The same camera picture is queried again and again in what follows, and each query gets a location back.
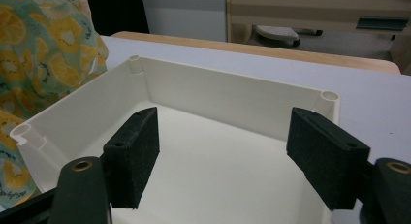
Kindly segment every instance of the white plastic box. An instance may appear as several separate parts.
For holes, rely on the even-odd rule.
[[[134,56],[11,136],[45,192],[63,165],[100,156],[132,113],[154,106],[160,155],[139,209],[113,209],[114,223],[331,223],[285,149],[292,107],[337,122],[330,91]]]

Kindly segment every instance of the screw hole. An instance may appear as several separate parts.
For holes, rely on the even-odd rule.
[[[122,147],[122,146],[124,146],[124,142],[116,143],[115,146]]]
[[[387,166],[398,173],[411,174],[411,168],[403,163],[390,162]]]
[[[72,170],[76,172],[81,172],[89,169],[93,163],[91,161],[79,161],[77,164],[72,166]]]

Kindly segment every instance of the table surface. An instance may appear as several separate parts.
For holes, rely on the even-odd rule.
[[[233,47],[239,49],[232,49],[232,44],[226,43],[140,34],[127,34],[137,40],[120,39],[121,34],[115,36],[103,37],[110,51],[107,59],[109,69],[132,55],[139,55],[333,91],[339,94],[341,100],[339,126],[371,147],[371,163],[382,157],[407,162],[411,158],[411,77],[343,67],[338,60],[334,60],[334,65],[320,63],[321,57],[317,58],[316,63],[301,58],[291,59],[290,55],[281,56],[287,54],[282,51],[284,49],[279,50],[280,56],[275,57],[257,55],[253,53],[256,52],[254,49],[251,53],[245,53],[242,46],[235,45]],[[357,203],[354,211],[335,211],[332,214],[333,224],[360,223],[360,207],[361,204]]]
[[[396,66],[395,63],[386,61],[386,60],[360,58],[360,57],[353,57],[353,56],[342,56],[342,55],[335,55],[335,54],[308,52],[308,51],[291,50],[291,49],[283,49],[283,48],[267,48],[267,47],[248,46],[248,45],[235,44],[235,43],[223,43],[223,42],[179,38],[179,37],[171,37],[171,36],[160,36],[160,35],[143,34],[143,33],[135,33],[135,32],[118,32],[118,33],[113,34],[112,36],[116,38],[142,40],[142,41],[156,42],[156,43],[166,43],[166,44],[195,47],[195,48],[219,49],[219,50],[225,50],[225,51],[242,52],[242,53],[248,53],[248,54],[278,57],[278,58],[292,59],[292,60],[298,60],[298,61],[316,62],[316,63],[321,63],[321,64],[335,65],[335,66],[360,68],[360,69],[368,69],[368,70],[400,74],[398,66]]]

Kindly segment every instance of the floor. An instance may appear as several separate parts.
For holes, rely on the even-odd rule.
[[[251,38],[246,44],[392,61],[389,53],[392,43],[391,35],[324,31],[321,36],[316,36],[315,30],[294,30],[300,36],[300,45],[298,47],[293,47],[292,41],[275,41],[264,38],[258,35],[255,29],[253,29]]]

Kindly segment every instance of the white table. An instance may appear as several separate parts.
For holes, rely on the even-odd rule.
[[[340,127],[371,147],[370,162],[381,157],[411,161],[411,77],[217,49],[114,37],[104,41],[109,69],[140,55],[334,91],[341,97]],[[359,204],[355,211],[335,211],[333,223],[360,223]]]

